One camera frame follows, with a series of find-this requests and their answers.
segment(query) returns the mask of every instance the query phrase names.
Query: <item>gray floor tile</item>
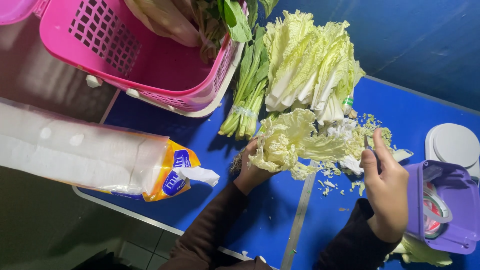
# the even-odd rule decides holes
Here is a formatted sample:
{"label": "gray floor tile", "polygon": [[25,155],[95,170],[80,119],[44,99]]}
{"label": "gray floor tile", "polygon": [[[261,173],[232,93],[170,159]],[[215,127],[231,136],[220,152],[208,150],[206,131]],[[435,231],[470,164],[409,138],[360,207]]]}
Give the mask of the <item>gray floor tile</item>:
{"label": "gray floor tile", "polygon": [[156,244],[163,230],[143,221],[135,220],[125,240],[143,247],[151,252],[155,251]]}
{"label": "gray floor tile", "polygon": [[157,254],[153,254],[150,263],[148,264],[147,270],[157,270],[160,265],[164,264],[167,261],[164,257],[160,257]]}
{"label": "gray floor tile", "polygon": [[131,266],[146,270],[152,254],[152,252],[146,249],[125,241],[123,243],[120,257],[127,259],[131,263]]}
{"label": "gray floor tile", "polygon": [[168,254],[170,250],[175,245],[175,240],[180,236],[168,231],[164,231],[162,237],[160,237],[160,241],[155,249],[155,254],[160,255],[164,258],[169,258]]}

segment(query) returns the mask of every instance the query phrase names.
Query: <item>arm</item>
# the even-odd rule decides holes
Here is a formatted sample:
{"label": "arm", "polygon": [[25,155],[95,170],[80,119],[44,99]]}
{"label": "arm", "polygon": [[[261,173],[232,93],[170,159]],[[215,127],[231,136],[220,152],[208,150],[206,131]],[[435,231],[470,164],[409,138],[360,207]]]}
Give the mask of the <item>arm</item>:
{"label": "arm", "polygon": [[242,169],[238,178],[229,183],[200,212],[176,241],[170,252],[170,259],[159,270],[209,268],[212,255],[247,207],[247,195],[254,187],[273,175],[255,166],[248,168],[248,155],[255,154],[256,145],[256,139],[248,143],[242,155]]}
{"label": "arm", "polygon": [[366,193],[359,199],[345,227],[320,253],[319,269],[377,269],[400,243],[408,223],[408,172],[385,146],[381,130],[373,134],[375,151],[382,163],[377,171],[370,150],[362,152]]}

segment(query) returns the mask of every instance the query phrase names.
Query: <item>hand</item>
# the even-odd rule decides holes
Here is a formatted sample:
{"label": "hand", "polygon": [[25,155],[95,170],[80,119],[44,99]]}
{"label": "hand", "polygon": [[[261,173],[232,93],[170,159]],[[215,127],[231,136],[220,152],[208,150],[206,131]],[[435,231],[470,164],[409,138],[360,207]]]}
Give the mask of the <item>hand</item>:
{"label": "hand", "polygon": [[248,159],[248,155],[254,156],[256,154],[257,141],[258,137],[253,137],[250,142],[248,142],[241,156],[240,175],[233,181],[237,188],[245,195],[248,195],[254,187],[260,185],[268,178],[277,174],[277,172],[269,172],[267,170],[260,169],[253,164],[248,167],[247,164],[250,161]]}
{"label": "hand", "polygon": [[373,144],[382,163],[382,173],[378,175],[372,151],[364,150],[360,162],[365,170],[367,197],[374,212],[367,223],[378,238],[394,243],[402,238],[408,223],[408,172],[393,158],[382,140],[380,128],[373,133]]}

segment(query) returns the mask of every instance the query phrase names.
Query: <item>brown sleeve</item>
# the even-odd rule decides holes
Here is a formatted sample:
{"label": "brown sleeve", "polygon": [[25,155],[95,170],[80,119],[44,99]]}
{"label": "brown sleeve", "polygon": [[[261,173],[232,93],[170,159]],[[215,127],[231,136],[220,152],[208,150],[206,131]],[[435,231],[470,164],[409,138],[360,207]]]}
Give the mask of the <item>brown sleeve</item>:
{"label": "brown sleeve", "polygon": [[367,199],[358,199],[345,227],[320,252],[318,269],[374,270],[400,243],[384,242],[373,233],[367,220],[373,209]]}
{"label": "brown sleeve", "polygon": [[170,259],[159,269],[208,269],[211,256],[247,205],[247,196],[229,183],[176,241]]}

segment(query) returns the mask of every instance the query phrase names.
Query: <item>blue wall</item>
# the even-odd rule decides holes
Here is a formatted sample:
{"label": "blue wall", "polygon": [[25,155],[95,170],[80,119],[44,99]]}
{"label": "blue wall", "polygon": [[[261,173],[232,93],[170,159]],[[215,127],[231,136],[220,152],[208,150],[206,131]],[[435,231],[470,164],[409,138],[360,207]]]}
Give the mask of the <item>blue wall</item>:
{"label": "blue wall", "polygon": [[350,22],[368,75],[480,110],[480,0],[279,0],[259,23],[296,9]]}

